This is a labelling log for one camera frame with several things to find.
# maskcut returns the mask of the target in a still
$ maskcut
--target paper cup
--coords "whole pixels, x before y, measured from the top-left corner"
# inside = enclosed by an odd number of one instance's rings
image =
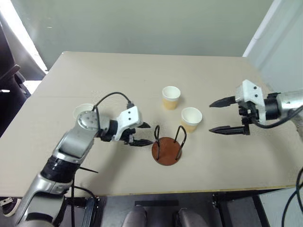
[[[162,100],[166,109],[174,110],[177,107],[181,92],[179,88],[168,86],[162,90]]]
[[[72,115],[74,116],[75,119],[78,118],[78,115],[84,111],[90,111],[93,109],[93,104],[90,103],[85,103],[77,106],[74,111],[72,112]]]
[[[181,112],[182,125],[187,132],[193,132],[202,120],[201,112],[194,107],[187,107]]]

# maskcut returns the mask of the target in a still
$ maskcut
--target beige table surface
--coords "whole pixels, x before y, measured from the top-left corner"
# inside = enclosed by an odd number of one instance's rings
[[[234,95],[244,79],[261,86],[264,95],[269,91],[257,70],[241,57],[64,52],[0,138],[0,195],[24,195],[59,139],[74,126],[75,107],[95,103],[112,91],[124,92],[152,126],[151,130],[137,130],[138,139],[154,140],[157,124],[161,137],[174,137],[181,110],[187,106],[198,108],[203,120],[188,135],[182,158],[173,166],[156,163],[151,146],[135,148],[95,139],[82,166],[99,174],[79,170],[76,185],[96,195],[293,185],[303,165],[303,143],[292,122],[269,130],[252,125],[250,136],[208,131],[216,126],[241,125],[237,105],[209,105]],[[161,90],[168,85],[181,90],[181,101],[174,111],[161,104]],[[124,109],[125,100],[120,96],[112,96],[100,106],[100,111],[111,117]]]

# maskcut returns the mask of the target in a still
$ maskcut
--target shoe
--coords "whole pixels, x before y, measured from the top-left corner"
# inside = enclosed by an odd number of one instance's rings
[[[21,199],[13,197],[7,197],[4,200],[0,200],[0,207],[2,207],[4,216],[10,217],[15,214],[20,202]]]

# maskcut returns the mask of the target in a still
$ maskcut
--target black chair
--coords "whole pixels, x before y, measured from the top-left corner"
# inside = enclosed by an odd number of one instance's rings
[[[19,69],[0,23],[0,137],[30,96]]]

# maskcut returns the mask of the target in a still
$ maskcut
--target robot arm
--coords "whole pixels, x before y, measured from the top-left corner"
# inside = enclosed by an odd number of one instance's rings
[[[249,124],[252,123],[261,128],[278,126],[303,110],[303,90],[272,93],[268,94],[266,99],[263,99],[261,88],[249,80],[245,80],[236,89],[235,96],[217,100],[210,107],[226,107],[231,104],[239,105],[239,115],[242,116],[243,126],[220,126],[210,129],[211,132],[223,135],[249,135]],[[278,123],[265,125],[267,120],[278,118],[281,118]]]
[[[64,134],[43,170],[35,177],[14,215],[15,225],[43,220],[59,225],[64,195],[72,185],[76,171],[93,146],[94,138],[103,141],[123,140],[131,146],[147,146],[149,140],[135,140],[135,127],[150,128],[133,104],[116,120],[95,111],[79,114],[75,126]]]

